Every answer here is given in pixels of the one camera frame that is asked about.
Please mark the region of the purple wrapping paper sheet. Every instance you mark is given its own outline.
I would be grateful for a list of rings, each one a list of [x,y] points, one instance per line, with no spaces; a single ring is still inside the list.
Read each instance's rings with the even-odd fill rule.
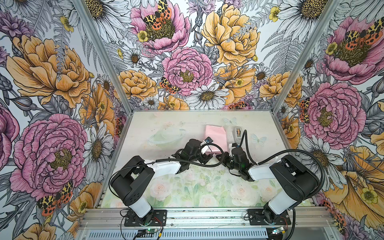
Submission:
[[[221,147],[224,152],[228,151],[227,133],[224,127],[206,125],[204,139],[211,138],[213,144]]]

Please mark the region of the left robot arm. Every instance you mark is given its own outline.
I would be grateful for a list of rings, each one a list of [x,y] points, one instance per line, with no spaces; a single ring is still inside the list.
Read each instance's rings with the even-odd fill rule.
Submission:
[[[229,153],[215,144],[211,138],[204,141],[190,139],[184,148],[171,157],[144,160],[132,157],[109,180],[109,189],[136,217],[142,221],[153,216],[153,207],[144,197],[152,179],[166,175],[177,175],[187,171],[191,165],[215,168],[224,162]]]

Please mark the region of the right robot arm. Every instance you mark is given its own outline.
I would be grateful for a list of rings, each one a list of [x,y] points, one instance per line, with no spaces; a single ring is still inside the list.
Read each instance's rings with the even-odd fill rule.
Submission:
[[[320,175],[317,176],[290,153],[300,153],[312,159],[318,165]],[[241,147],[235,147],[231,153],[217,155],[217,159],[227,169],[238,171],[237,176],[247,182],[263,179],[276,179],[282,191],[269,200],[263,207],[259,218],[271,224],[293,210],[304,200],[316,195],[326,180],[326,170],[320,161],[304,150],[288,149],[280,151],[258,164],[250,164],[247,153]]]

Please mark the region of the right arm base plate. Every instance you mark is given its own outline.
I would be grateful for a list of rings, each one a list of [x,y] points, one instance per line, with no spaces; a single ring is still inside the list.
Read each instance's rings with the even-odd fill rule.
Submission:
[[[291,219],[288,211],[284,211],[280,215],[265,209],[247,209],[243,216],[245,221],[248,221],[251,226],[288,226],[291,224]]]

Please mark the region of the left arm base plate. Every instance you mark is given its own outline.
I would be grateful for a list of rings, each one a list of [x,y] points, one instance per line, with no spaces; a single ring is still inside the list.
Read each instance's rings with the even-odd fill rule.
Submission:
[[[167,210],[154,209],[144,217],[139,216],[131,209],[124,215],[125,227],[164,227],[167,221]]]

